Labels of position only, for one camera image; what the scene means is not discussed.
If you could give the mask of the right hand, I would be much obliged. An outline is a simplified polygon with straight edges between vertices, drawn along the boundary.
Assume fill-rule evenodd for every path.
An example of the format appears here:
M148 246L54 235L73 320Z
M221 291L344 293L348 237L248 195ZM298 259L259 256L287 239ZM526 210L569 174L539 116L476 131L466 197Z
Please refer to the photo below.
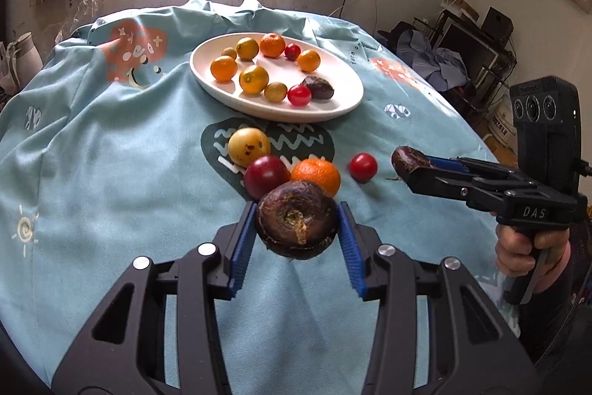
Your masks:
M510 278L526 276L535 268L534 249L548 252L534 294L542 293L555 284L571 258L569 228L539 232L533 242L508 225L497 225L496 235L496 264L499 271Z

